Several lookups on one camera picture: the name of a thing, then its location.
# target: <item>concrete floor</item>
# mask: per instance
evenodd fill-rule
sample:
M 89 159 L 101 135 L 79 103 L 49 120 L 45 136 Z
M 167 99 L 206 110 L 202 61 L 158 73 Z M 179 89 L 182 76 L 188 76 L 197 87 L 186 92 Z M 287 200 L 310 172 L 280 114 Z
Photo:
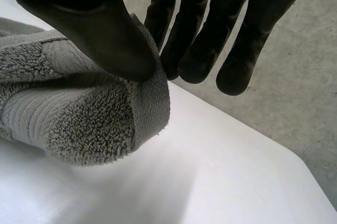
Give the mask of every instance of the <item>concrete floor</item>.
M 125 0 L 141 20 L 149 2 Z M 175 83 L 296 153 L 337 209 L 336 13 L 335 0 L 297 0 L 275 26 L 248 90 L 238 97 L 218 91 L 215 77 L 243 13 L 207 80 Z

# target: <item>towel fold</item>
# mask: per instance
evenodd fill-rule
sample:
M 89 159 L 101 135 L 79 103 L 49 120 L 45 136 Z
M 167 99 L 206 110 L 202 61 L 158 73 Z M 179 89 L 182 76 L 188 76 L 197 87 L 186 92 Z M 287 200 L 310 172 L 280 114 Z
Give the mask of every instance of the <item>towel fold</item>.
M 167 80 L 151 35 L 132 18 L 157 62 L 144 83 L 104 72 L 56 30 L 0 18 L 0 137 L 97 165 L 158 134 L 170 116 Z

